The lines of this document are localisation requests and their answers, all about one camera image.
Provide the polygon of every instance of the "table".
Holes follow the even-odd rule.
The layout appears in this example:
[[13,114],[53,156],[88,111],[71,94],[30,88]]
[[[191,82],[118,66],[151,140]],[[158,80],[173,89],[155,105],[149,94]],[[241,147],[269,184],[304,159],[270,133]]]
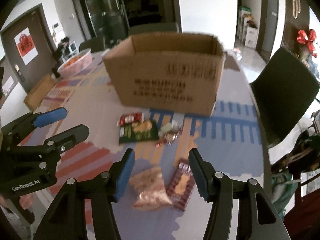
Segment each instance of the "table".
[[[56,173],[54,186],[36,192],[36,217],[43,215],[54,196],[68,178],[78,181],[92,179],[108,170],[123,156],[127,148],[135,150],[136,163],[132,174],[160,165],[168,185],[181,157],[188,158],[191,148],[197,148],[203,159],[232,179],[246,181],[255,178],[263,185],[263,147],[258,117],[248,83],[236,67],[233,58],[226,60],[214,114],[210,118],[177,114],[156,109],[122,106],[105,70],[100,53],[93,55],[90,66],[71,78],[59,82],[44,98],[38,111],[45,112],[63,106],[66,119],[44,128],[37,128],[23,145],[39,145],[54,134],[85,124],[90,129],[87,141],[64,153]],[[179,139],[170,146],[155,147],[154,142],[118,145],[122,114],[143,111],[157,121],[158,127],[170,120],[183,125]],[[137,198],[131,186],[113,210],[123,240],[202,239],[211,211],[195,188],[185,212],[166,208],[157,212],[133,210]],[[94,239],[91,205],[85,202],[89,239]],[[230,239],[235,239],[237,207],[233,209]]]

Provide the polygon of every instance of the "door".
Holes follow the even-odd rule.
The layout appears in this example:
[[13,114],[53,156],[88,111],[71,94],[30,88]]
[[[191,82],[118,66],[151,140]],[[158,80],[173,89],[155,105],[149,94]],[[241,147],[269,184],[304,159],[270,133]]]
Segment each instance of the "door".
[[309,5],[305,0],[285,0],[285,23],[281,46],[298,54],[298,31],[304,30],[308,33],[309,22]]
[[115,46],[127,37],[129,25],[122,0],[84,0],[88,13],[87,24],[92,25],[92,36],[104,36],[106,45]]
[[42,19],[38,7],[1,31],[6,56],[27,93],[57,64]]
[[268,61],[271,57],[278,22],[279,0],[261,0],[261,20],[256,50]]

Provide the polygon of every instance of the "cardboard piece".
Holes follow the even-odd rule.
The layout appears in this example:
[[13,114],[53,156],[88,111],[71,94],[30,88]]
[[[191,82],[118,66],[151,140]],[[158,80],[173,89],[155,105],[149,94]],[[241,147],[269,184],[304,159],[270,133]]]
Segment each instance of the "cardboard piece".
[[122,104],[211,116],[224,59],[216,37],[168,32],[130,36],[103,61]]

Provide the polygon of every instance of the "red ribbon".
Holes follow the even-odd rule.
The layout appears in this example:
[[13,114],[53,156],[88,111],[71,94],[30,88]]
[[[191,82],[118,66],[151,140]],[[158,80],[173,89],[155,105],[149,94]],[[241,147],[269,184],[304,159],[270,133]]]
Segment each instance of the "red ribbon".
[[299,42],[300,44],[306,44],[308,46],[310,53],[315,58],[317,58],[317,56],[318,56],[316,48],[313,45],[313,42],[316,40],[316,38],[317,38],[317,35],[316,35],[316,31],[314,29],[310,29],[309,36],[306,34],[306,32],[304,30],[298,31],[297,42]]

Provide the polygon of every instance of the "metal bolt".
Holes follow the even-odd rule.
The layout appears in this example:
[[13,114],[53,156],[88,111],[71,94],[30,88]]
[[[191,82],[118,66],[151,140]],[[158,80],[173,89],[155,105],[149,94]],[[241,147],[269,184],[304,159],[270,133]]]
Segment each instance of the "metal bolt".
[[41,168],[41,169],[45,169],[46,167],[47,167],[47,163],[46,162],[41,162],[39,164],[39,168]]
[[100,175],[101,175],[101,177],[103,177],[104,179],[106,179],[106,178],[108,178],[108,177],[110,176],[110,173],[107,172],[107,171],[104,171],[104,172],[102,172]]
[[255,179],[249,179],[249,183],[251,185],[257,185],[258,184],[258,182]]
[[223,173],[220,171],[216,172],[214,175],[219,179],[223,178]]
[[67,184],[72,185],[76,182],[76,180],[74,178],[70,178],[67,180]]

